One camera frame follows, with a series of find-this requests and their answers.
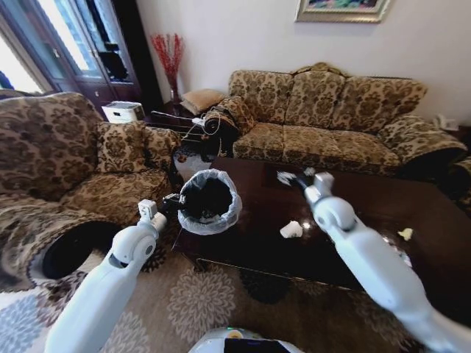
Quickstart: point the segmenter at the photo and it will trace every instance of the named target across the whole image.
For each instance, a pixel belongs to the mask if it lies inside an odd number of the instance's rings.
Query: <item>patterned rug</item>
[[[160,243],[103,352],[187,352],[209,329],[251,329],[304,352],[417,352],[388,312],[364,294],[210,266],[198,273]],[[93,267],[93,258],[88,265]],[[76,271],[32,290],[0,293],[0,352],[43,352],[51,325],[85,277]]]
[[[175,166],[185,181],[189,180],[197,171],[208,169],[211,165],[211,163],[201,160],[199,149],[198,144],[184,143],[174,153]]]

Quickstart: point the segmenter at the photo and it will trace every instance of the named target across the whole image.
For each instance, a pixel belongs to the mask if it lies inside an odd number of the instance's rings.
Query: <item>table leg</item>
[[[206,272],[208,269],[208,263],[206,263],[204,260],[188,255],[188,254],[182,254],[184,258],[186,258],[190,263],[193,265],[193,271],[195,272]]]

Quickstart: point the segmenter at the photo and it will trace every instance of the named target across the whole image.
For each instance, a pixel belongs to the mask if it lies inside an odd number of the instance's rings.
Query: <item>robotic arm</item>
[[[279,173],[278,179],[301,188],[314,220],[373,300],[432,351],[471,351],[471,331],[431,306],[415,272],[375,230],[361,222],[348,202],[332,195],[330,174],[317,174],[313,185],[304,176],[289,173]],[[177,199],[170,195],[166,201],[182,207]],[[55,322],[46,341],[47,353],[94,353],[106,343],[166,224],[154,202],[143,200],[138,207],[141,220],[114,237],[102,263],[86,276]],[[287,352],[300,352],[289,343],[282,346]],[[222,352],[223,347],[224,338],[215,339],[209,332],[191,352]]]
[[[437,312],[416,273],[381,235],[363,224],[348,202],[332,196],[332,175],[316,174],[313,185],[293,174],[279,175],[279,179],[301,187],[314,220],[330,236],[364,290],[416,339],[434,352],[471,350],[471,331]]]
[[[138,208],[141,220],[115,235],[102,263],[86,276],[51,328],[45,352],[94,353],[105,345],[166,225],[155,202],[143,200]]]

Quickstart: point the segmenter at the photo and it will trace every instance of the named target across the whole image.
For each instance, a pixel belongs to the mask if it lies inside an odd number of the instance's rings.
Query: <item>floral patterned sofa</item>
[[[440,178],[438,186],[471,217],[471,157],[451,165]]]
[[[232,124],[236,133],[225,137],[238,158],[384,176],[429,172],[467,149],[411,114],[426,92],[412,79],[350,76],[325,63],[290,74],[236,71],[230,98],[206,115],[206,127]]]
[[[137,221],[140,200],[171,193],[177,134],[131,126],[142,132],[145,165],[107,172],[97,168],[100,144],[119,155],[134,141],[119,135],[103,141],[100,126],[116,125],[104,123],[78,93],[0,101],[0,290],[30,288],[33,259],[56,240],[72,246],[66,257],[84,250],[86,257],[90,245]]]

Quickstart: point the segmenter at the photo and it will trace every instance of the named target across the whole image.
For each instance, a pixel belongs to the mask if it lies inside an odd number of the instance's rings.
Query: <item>framed painting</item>
[[[380,23],[392,0],[300,0],[297,22]]]

